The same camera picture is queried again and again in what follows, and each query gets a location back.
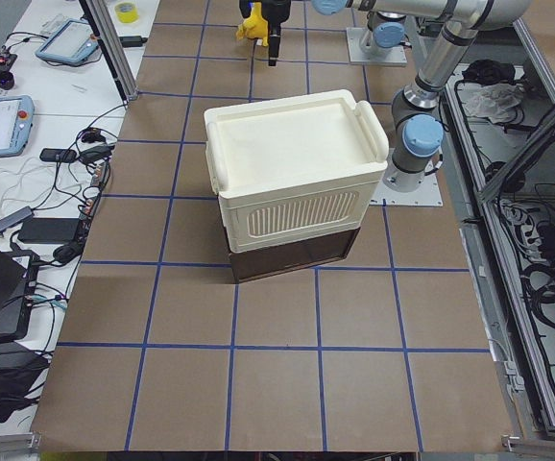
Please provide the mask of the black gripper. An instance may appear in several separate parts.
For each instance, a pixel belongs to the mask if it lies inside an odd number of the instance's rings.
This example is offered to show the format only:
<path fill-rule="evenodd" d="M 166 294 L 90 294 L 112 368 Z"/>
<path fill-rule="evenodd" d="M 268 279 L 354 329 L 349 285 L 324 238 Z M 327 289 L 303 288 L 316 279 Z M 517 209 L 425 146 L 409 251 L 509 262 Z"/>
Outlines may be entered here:
<path fill-rule="evenodd" d="M 290 17 L 290 0 L 240 0 L 239 11 L 244 18 L 252 12 L 252 4 L 259 3 L 262 17 L 268 21 L 268 65 L 276 66 L 278 63 L 279 48 L 281 43 L 281 24 Z"/>

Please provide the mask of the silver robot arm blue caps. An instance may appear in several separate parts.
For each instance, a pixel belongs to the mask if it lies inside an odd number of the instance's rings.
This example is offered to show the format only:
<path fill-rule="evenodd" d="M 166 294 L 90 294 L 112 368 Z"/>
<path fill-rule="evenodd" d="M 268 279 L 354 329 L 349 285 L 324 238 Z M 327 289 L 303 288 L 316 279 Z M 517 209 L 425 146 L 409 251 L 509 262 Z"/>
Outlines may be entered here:
<path fill-rule="evenodd" d="M 346 8 L 361 12 L 392 12 L 444 23 L 414 81 L 392 103 L 397 145 L 382 181 L 401 193 L 423 182 L 425 167 L 439 150 L 442 124 L 431 115 L 457 64 L 480 31 L 497 30 L 523 16 L 529 1 L 314 1 L 314 9 L 332 15 Z"/>

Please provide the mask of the second robot base blue cap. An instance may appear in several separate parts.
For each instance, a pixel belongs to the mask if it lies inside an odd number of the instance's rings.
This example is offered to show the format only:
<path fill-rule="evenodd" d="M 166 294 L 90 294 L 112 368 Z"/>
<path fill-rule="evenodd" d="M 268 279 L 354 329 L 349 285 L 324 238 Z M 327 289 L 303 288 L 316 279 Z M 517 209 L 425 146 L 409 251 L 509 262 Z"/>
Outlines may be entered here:
<path fill-rule="evenodd" d="M 367 25 L 359 39 L 365 54 L 378 54 L 400 46 L 405 39 L 406 15 L 394 12 L 368 12 Z"/>

